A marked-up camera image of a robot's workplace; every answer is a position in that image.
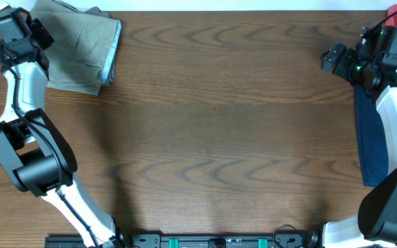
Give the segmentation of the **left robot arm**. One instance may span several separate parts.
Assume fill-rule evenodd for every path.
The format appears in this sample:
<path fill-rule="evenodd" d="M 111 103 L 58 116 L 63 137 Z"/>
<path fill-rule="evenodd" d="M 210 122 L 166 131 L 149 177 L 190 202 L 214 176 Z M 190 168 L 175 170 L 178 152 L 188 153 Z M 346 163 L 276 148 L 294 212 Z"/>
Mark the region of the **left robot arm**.
<path fill-rule="evenodd" d="M 78 231 L 83 247 L 129 247 L 77 175 L 77 160 L 44 111 L 54 39 L 23 8 L 0 7 L 0 65 L 8 83 L 0 117 L 0 164 L 12 184 L 57 208 Z"/>

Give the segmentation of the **folded grey shorts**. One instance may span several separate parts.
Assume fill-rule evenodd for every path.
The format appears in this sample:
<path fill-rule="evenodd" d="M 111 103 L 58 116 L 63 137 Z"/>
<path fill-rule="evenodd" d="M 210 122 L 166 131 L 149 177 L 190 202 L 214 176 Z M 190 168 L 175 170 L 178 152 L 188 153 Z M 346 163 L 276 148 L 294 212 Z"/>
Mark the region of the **folded grey shorts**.
<path fill-rule="evenodd" d="M 85 11 L 85 14 L 111 19 L 109 26 L 112 26 L 112 22 L 114 22 L 114 34 L 111 35 L 110 38 L 107 38 L 107 44 L 110 45 L 108 55 L 105 59 L 102 70 L 96 76 L 96 79 L 101 81 L 102 86 L 110 86 L 115 79 L 116 52 L 119 45 L 119 37 L 122 28 L 121 22 L 118 20 L 113 20 L 109 12 L 101 11 L 98 7 L 90 8 L 89 10 Z"/>

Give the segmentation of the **khaki beige shorts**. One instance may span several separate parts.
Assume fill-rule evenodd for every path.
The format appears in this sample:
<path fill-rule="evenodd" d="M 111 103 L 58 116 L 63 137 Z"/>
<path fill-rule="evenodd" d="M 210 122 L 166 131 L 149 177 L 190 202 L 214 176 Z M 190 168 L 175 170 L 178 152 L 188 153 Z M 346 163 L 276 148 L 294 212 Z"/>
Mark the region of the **khaki beige shorts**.
<path fill-rule="evenodd" d="M 102 70 L 114 34 L 111 19 L 85 14 L 63 1 L 37 1 L 31 11 L 51 34 L 54 43 L 45 50 L 50 60 L 48 87 L 97 95 L 96 79 Z"/>

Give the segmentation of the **red garment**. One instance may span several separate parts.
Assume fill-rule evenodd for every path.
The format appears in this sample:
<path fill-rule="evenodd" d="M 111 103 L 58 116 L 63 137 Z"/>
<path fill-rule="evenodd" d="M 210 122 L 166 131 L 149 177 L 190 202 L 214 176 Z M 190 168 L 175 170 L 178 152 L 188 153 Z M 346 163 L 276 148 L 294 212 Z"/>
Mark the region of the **red garment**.
<path fill-rule="evenodd" d="M 385 25 L 397 26 L 397 4 L 392 5 L 387 10 L 388 20 L 385 21 Z"/>

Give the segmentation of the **navy blue shorts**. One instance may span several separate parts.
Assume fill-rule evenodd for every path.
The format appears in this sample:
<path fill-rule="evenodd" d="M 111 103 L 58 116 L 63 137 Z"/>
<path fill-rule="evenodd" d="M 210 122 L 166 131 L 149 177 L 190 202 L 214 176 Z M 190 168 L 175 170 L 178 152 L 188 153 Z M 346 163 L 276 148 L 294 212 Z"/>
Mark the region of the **navy blue shorts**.
<path fill-rule="evenodd" d="M 354 116 L 363 185 L 376 187 L 387 176 L 387 145 L 380 115 L 363 86 L 354 88 Z"/>

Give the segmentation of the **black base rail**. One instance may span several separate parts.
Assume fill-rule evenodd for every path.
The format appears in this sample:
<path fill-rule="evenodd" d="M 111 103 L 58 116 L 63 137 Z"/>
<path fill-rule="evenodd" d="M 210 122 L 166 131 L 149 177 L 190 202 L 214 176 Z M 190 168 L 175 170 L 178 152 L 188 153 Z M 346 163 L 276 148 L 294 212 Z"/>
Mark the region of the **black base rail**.
<path fill-rule="evenodd" d="M 273 248 L 317 247 L 317 239 L 304 233 L 278 233 L 272 236 L 160 236 L 141 234 L 132 237 L 138 248 Z"/>

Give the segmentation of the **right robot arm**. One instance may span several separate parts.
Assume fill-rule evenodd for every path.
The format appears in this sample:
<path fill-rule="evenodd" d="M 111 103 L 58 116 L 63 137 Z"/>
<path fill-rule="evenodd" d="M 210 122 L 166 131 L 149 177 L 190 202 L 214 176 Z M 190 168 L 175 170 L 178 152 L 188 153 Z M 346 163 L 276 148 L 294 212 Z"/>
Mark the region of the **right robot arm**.
<path fill-rule="evenodd" d="M 355 216 L 323 225 L 319 247 L 397 247 L 397 25 L 381 21 L 365 28 L 361 39 L 355 49 L 334 44 L 320 67 L 369 91 L 383 124 L 387 176 Z"/>

